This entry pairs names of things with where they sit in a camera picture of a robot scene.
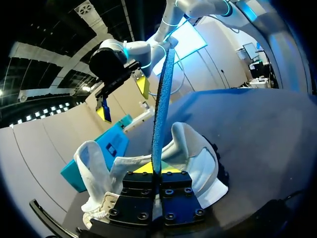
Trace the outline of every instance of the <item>teal box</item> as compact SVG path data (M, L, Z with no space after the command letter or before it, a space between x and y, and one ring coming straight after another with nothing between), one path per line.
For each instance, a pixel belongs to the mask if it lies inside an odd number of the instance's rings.
M124 156L129 143L128 137L123 133L119 125L114 125L104 134L99 136L95 141L99 144L106 162L106 166L110 171L113 161L117 156ZM74 159L72 159L60 172L60 174L73 186L78 192L86 191L83 180L81 179L78 167Z

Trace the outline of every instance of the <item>white shoe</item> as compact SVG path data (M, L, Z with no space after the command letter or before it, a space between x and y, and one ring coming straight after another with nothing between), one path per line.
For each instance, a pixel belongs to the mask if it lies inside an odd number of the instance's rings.
M89 193L88 201L81 207L90 213L100 207L107 191L112 191L109 171L100 146L95 141L84 142L75 152L74 160Z
M218 160L214 149L203 136L197 133L188 124L176 122L172 125L171 132L173 139L162 149L161 159L180 171L187 171L192 179L192 189L201 207L207 208L211 206L228 192L228 187L217 178ZM104 177L107 178L104 179L104 181L108 182L107 187L111 187L106 191L112 191L116 194L120 194L122 191L122 180L126 175L126 172L135 171L150 161L151 155L139 157L116 157L110 173L108 173L108 171L104 173ZM86 215L85 220L94 216L94 213L99 214L99 212L102 211L102 202L100 201L101 194L97 191L90 191L91 189L88 190L91 196L89 199L92 198L91 193L98 194L98 198L96 198L94 202L89 202L88 200L86 203L90 204L87 206L90 209L90 212L88 212L88 209L85 209L89 214ZM153 209L153 220L159 216L161 216L161 206L159 196L157 195Z

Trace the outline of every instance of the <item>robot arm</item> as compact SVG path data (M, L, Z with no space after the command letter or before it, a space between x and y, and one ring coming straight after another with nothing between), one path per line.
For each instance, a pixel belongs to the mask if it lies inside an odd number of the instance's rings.
M218 14L230 16L232 7L226 0L167 0L166 9L157 32L146 42L120 42L115 39L103 41L92 55L90 70L105 83L105 87L96 94L98 105L96 111L108 109L105 103L107 96L120 87L132 76L141 94L148 99L149 82L153 67L174 48L178 41L170 36L180 20L188 15L190 18Z

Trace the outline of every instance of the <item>gray table surface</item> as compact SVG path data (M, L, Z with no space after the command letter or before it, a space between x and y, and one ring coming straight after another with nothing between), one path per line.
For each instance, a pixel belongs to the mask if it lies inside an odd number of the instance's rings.
M169 107L164 145L171 125L181 121L215 143L230 174L229 192L212 206L220 227L252 215L271 199L304 189L317 156L317 98L287 90L230 89L195 92ZM126 156L151 153L153 118L129 132ZM74 199L63 226L85 228ZM288 203L295 208L300 196Z

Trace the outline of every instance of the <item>computer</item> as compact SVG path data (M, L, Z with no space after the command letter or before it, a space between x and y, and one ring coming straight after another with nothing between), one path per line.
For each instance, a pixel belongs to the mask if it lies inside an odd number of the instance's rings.
M243 45L243 48L246 50L248 56L250 57L250 60L254 60L256 57L259 56L259 53L257 53L257 48L254 46L253 43L248 43Z

